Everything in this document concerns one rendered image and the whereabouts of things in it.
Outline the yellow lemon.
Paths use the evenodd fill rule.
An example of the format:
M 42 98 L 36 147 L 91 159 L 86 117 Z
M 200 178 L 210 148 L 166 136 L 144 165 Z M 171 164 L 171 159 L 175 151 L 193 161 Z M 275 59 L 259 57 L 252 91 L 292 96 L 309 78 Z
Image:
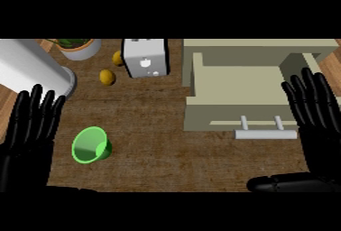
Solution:
M 116 75 L 109 69 L 103 69 L 98 74 L 98 79 L 104 86 L 110 86 L 114 84 Z
M 120 59 L 120 51 L 116 51 L 112 56 L 112 62 L 113 64 L 120 67 L 123 65 L 123 61 Z

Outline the beige drawer front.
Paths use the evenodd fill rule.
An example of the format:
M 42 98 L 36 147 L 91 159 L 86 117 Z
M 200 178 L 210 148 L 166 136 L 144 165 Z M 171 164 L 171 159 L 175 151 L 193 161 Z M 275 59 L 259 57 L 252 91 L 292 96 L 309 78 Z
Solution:
M 246 117 L 249 130 L 275 130 L 274 116 L 278 116 L 284 130 L 296 129 L 287 105 L 187 105 L 184 107 L 184 130 L 238 130 L 241 116 Z

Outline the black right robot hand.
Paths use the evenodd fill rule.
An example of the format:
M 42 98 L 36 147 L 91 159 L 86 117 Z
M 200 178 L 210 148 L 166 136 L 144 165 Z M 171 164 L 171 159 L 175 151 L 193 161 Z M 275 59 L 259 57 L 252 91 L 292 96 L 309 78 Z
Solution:
M 249 192 L 341 192 L 341 109 L 321 73 L 300 69 L 283 81 L 298 125 L 308 172 L 262 176 L 247 180 Z

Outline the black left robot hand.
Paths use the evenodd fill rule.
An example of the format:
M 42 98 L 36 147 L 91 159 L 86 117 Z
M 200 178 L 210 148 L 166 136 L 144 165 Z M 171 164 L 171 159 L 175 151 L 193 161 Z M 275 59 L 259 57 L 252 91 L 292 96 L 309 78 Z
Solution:
M 21 90 L 11 108 L 5 140 L 0 144 L 0 192 L 92 193 L 92 189 L 48 186 L 48 174 L 64 96 L 42 87 Z

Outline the white cylindrical appliance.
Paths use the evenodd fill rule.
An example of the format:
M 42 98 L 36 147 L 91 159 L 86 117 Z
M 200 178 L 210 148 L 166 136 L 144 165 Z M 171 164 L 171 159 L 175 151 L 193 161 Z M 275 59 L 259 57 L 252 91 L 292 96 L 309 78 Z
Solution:
M 76 77 L 33 39 L 0 39 L 0 84 L 16 93 L 39 84 L 44 95 L 52 90 L 55 97 L 69 98 L 75 92 Z

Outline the green cup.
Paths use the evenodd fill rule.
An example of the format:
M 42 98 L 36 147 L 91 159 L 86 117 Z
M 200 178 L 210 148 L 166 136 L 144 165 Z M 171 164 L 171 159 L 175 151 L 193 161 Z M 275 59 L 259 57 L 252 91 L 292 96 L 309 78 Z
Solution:
M 81 164 L 89 164 L 109 157 L 112 143 L 106 132 L 98 126 L 86 127 L 75 136 L 72 142 L 72 157 Z

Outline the white toaster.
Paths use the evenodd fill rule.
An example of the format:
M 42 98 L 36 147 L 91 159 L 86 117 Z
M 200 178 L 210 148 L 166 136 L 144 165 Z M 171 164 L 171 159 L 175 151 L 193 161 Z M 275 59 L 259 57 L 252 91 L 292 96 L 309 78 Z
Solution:
M 166 39 L 123 39 L 120 59 L 132 79 L 169 74 L 169 50 Z

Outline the beige cabinet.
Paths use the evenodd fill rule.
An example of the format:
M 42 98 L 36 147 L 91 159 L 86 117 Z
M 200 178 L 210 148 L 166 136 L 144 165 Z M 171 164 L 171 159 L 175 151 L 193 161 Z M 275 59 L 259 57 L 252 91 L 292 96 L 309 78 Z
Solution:
M 278 66 L 292 53 L 320 62 L 337 48 L 334 39 L 182 39 L 182 86 L 190 86 L 193 54 L 205 66 Z

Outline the potted plant in white pot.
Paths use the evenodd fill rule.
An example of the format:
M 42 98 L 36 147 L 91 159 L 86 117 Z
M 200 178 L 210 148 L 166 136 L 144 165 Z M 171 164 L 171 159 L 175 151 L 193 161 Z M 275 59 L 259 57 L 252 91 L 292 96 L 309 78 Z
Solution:
M 69 60 L 85 60 L 94 56 L 101 47 L 100 39 L 47 39 Z

